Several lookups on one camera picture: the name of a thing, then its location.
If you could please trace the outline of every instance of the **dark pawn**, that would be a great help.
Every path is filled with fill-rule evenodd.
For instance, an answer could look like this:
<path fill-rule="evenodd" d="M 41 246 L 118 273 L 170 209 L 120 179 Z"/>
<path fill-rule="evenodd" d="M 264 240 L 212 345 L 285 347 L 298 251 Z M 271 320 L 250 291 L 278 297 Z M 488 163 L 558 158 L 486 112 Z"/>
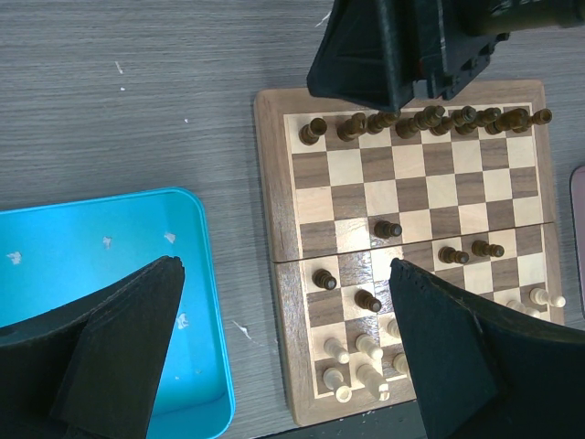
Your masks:
<path fill-rule="evenodd" d="M 490 244 L 485 241 L 476 241 L 472 244 L 472 253 L 475 256 L 494 256 L 501 258 L 504 256 L 504 247 L 497 244 Z"/>
<path fill-rule="evenodd" d="M 337 286 L 337 280 L 325 269 L 317 270 L 313 275 L 313 282 L 319 288 L 325 290 L 335 290 Z"/>
<path fill-rule="evenodd" d="M 400 119 L 400 111 L 372 114 L 367 117 L 367 132 L 370 134 L 379 134 L 384 128 L 392 126 L 398 119 Z"/>
<path fill-rule="evenodd" d="M 299 138 L 305 145 L 314 145 L 327 132 L 327 122 L 317 117 L 301 128 Z"/>
<path fill-rule="evenodd" d="M 445 263 L 467 263 L 469 261 L 469 253 L 460 252 L 453 247 L 443 247 L 439 250 L 439 260 Z"/>
<path fill-rule="evenodd" d="M 374 227 L 374 234 L 382 240 L 395 238 L 402 234 L 402 226 L 393 224 L 390 221 L 379 221 Z"/>
<path fill-rule="evenodd" d="M 362 112 L 357 112 L 351 118 L 347 119 L 339 128 L 337 128 L 337 135 L 344 142 L 351 142 L 357 139 L 360 135 L 366 132 L 366 115 Z"/>
<path fill-rule="evenodd" d="M 366 290 L 359 290 L 355 296 L 356 305 L 360 308 L 368 309 L 372 313 L 379 312 L 382 309 L 382 303 L 374 295 Z"/>

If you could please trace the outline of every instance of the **gray wooden table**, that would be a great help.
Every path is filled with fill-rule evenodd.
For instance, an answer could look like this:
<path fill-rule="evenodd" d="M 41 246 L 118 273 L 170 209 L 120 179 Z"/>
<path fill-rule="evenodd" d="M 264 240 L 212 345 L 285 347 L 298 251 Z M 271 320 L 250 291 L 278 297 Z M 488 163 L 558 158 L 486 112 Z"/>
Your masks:
<path fill-rule="evenodd" d="M 225 437 L 294 427 L 252 101 L 264 88 L 304 85 L 330 7 L 330 0 L 0 0 L 0 209 L 167 186 L 202 199 L 238 402 Z M 567 320 L 579 328 L 569 175 L 585 161 L 584 38 L 585 28 L 514 34 L 483 75 L 540 78 L 547 87 Z"/>

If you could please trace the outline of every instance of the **chessboard border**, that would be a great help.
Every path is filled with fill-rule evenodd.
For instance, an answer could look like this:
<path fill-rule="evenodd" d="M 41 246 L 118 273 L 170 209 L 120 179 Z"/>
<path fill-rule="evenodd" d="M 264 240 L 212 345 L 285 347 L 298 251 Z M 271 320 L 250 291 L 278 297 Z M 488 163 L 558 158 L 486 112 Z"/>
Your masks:
<path fill-rule="evenodd" d="M 437 103 L 447 106 L 514 105 L 532 103 L 546 107 L 544 84 L 540 80 L 475 81 L 451 101 L 414 100 L 405 108 L 422 108 Z M 286 144 L 285 114 L 371 111 L 367 107 L 335 99 L 315 98 L 307 89 L 260 91 L 254 102 L 256 133 L 261 168 L 262 194 L 270 254 L 273 262 L 302 259 L 293 204 L 292 170 Z M 535 125 L 537 169 L 542 200 L 543 223 L 556 220 L 554 177 L 550 158 L 548 128 Z"/>
<path fill-rule="evenodd" d="M 543 250 L 547 266 L 547 287 L 549 291 L 562 295 L 557 229 L 554 223 L 539 226 L 542 227 L 544 233 Z M 351 402 L 346 404 L 338 402 L 333 397 L 315 398 L 301 263 L 298 261 L 272 262 L 271 268 L 281 341 L 284 388 L 295 423 L 300 426 L 323 423 L 356 414 L 359 412 L 356 407 L 375 410 L 416 399 L 412 384 L 406 378 L 392 381 L 390 399 L 385 402 L 374 401 L 366 389 L 354 391 Z M 563 308 L 550 306 L 548 310 L 552 323 L 564 324 Z"/>

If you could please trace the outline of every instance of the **chessboard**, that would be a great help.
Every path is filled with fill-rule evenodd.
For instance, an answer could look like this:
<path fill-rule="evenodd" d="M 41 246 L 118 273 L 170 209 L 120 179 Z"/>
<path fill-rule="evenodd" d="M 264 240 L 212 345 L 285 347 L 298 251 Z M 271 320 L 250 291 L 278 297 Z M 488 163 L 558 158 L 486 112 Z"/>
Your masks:
<path fill-rule="evenodd" d="M 449 113 L 464 105 L 532 113 L 545 108 L 545 98 L 536 80 L 476 82 L 450 102 L 412 102 L 401 118 L 437 104 Z M 534 288 L 561 295 L 546 126 L 498 135 L 483 128 L 468 135 L 422 131 L 408 140 L 392 126 L 344 142 L 339 124 L 356 112 L 376 112 L 313 98 L 305 89 L 262 91 L 255 111 L 282 365 L 298 424 L 415 398 L 410 380 L 393 367 L 403 350 L 388 332 L 395 257 L 489 300 L 514 300 L 563 323 L 562 309 L 530 300 Z M 305 145 L 299 132 L 316 117 L 327 122 L 327 132 Z M 382 220 L 400 224 L 401 235 L 378 238 L 374 226 Z M 502 245 L 505 255 L 475 256 L 475 241 Z M 442 262 L 443 247 L 468 252 L 469 262 Z M 335 289 L 315 285 L 314 273 L 323 269 L 337 280 Z M 361 290 L 381 302 L 379 312 L 356 306 Z M 357 350 L 362 334 L 383 349 L 381 359 Z M 330 338 L 345 347 L 348 363 L 325 353 Z M 388 382 L 387 401 L 377 401 L 356 377 L 364 364 Z M 329 368 L 342 373 L 350 401 L 339 402 L 324 384 Z"/>

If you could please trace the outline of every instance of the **turquoise tray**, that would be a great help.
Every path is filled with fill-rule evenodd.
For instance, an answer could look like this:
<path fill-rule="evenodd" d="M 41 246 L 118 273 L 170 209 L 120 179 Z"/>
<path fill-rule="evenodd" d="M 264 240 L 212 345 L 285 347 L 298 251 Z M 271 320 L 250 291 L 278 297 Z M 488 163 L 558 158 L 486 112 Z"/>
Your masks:
<path fill-rule="evenodd" d="M 205 212 L 181 188 L 0 212 L 0 327 L 113 284 L 160 256 L 186 270 L 149 439 L 208 439 L 235 398 Z"/>

